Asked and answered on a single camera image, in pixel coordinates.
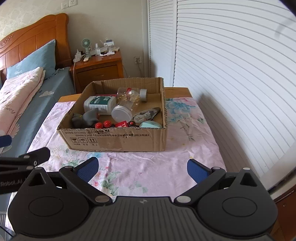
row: wooden cabinet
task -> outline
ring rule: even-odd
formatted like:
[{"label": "wooden cabinet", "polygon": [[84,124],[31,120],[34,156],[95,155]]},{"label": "wooden cabinet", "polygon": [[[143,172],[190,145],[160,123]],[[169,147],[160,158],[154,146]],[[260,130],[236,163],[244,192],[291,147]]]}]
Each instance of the wooden cabinet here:
[{"label": "wooden cabinet", "polygon": [[271,233],[275,241],[296,237],[296,185],[275,199],[278,219]]},{"label": "wooden cabinet", "polygon": [[82,58],[72,65],[71,73],[76,93],[81,93],[93,81],[124,78],[120,51],[110,56],[92,56],[87,62]]},{"label": "wooden cabinet", "polygon": [[284,238],[286,241],[290,241],[296,236],[296,192],[292,192],[276,205]]}]

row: wooden table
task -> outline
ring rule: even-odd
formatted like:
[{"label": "wooden table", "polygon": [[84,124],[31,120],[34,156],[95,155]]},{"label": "wooden table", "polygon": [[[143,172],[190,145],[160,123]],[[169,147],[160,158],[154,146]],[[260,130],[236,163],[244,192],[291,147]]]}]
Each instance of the wooden table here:
[{"label": "wooden table", "polygon": [[[58,102],[76,101],[81,94],[62,96]],[[192,97],[188,88],[165,87],[166,98]]]}]

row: wall outlet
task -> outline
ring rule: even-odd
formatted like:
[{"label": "wall outlet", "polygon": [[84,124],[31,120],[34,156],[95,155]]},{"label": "wall outlet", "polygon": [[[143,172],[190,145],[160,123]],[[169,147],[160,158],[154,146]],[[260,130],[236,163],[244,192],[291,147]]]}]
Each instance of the wall outlet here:
[{"label": "wall outlet", "polygon": [[62,9],[65,9],[67,7],[69,7],[69,2],[68,1],[62,2]]},{"label": "wall outlet", "polygon": [[77,0],[69,0],[69,7],[77,5]]},{"label": "wall outlet", "polygon": [[134,57],[134,59],[135,59],[135,64],[142,63],[142,60],[141,60],[141,57],[140,56],[136,56],[136,57]]}]

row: wooden nightstand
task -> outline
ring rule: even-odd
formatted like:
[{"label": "wooden nightstand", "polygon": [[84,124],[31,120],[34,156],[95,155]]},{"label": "wooden nightstand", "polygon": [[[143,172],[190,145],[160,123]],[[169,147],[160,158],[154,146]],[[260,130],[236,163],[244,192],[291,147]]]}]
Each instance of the wooden nightstand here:
[{"label": "wooden nightstand", "polygon": [[93,55],[87,62],[83,62],[83,59],[75,63],[76,93],[81,93],[93,81],[124,78],[120,51],[104,57]]}]

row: gray rubber toy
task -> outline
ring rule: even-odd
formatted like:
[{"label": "gray rubber toy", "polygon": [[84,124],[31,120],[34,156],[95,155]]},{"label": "gray rubber toy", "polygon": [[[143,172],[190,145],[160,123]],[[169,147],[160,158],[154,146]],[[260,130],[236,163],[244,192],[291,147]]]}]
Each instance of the gray rubber toy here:
[{"label": "gray rubber toy", "polygon": [[83,115],[73,114],[72,123],[76,129],[91,128],[99,120],[99,109],[94,108]]}]

